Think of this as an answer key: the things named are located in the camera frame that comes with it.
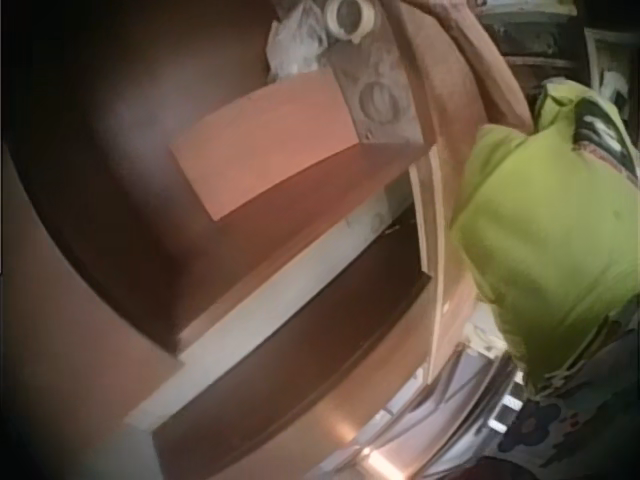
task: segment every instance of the roll of tape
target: roll of tape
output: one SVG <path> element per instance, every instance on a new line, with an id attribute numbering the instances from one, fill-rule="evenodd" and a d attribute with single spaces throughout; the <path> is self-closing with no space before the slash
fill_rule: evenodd
<path id="1" fill-rule="evenodd" d="M 329 0 L 324 18 L 334 37 L 359 43 L 373 29 L 376 9 L 369 0 Z"/>

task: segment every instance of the person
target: person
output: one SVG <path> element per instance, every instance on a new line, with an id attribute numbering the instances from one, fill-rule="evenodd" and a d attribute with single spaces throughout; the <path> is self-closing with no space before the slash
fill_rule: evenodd
<path id="1" fill-rule="evenodd" d="M 493 123 L 465 165 L 450 229 L 528 391 L 502 438 L 446 478 L 637 474 L 638 151 L 616 108 L 575 82 L 546 82 L 531 116 L 464 0 L 409 3 L 456 42 Z"/>

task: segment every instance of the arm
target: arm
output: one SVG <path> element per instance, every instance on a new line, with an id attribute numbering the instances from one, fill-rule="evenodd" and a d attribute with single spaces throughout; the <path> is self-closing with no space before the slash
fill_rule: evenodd
<path id="1" fill-rule="evenodd" d="M 522 89 L 465 0 L 405 0 L 436 18 L 473 70 L 489 121 L 533 133 Z"/>

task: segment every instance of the wooden shelf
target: wooden shelf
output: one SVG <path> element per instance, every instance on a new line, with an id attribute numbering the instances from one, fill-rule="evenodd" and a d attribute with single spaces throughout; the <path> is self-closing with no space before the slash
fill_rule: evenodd
<path id="1" fill-rule="evenodd" d="M 179 350 L 422 154 L 421 145 L 354 145 L 217 222 L 214 241 L 184 273 L 180 286 L 175 315 Z"/>
<path id="2" fill-rule="evenodd" d="M 210 478 L 282 432 L 375 349 L 427 283 L 411 207 L 269 340 L 154 431 L 165 478 Z"/>

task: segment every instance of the plastic bag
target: plastic bag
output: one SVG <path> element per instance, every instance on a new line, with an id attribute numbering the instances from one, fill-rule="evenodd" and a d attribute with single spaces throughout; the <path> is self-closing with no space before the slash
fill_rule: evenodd
<path id="1" fill-rule="evenodd" d="M 303 0 L 281 23 L 271 25 L 267 41 L 270 80 L 317 70 L 318 56 L 326 48 L 322 12 L 311 0 Z"/>

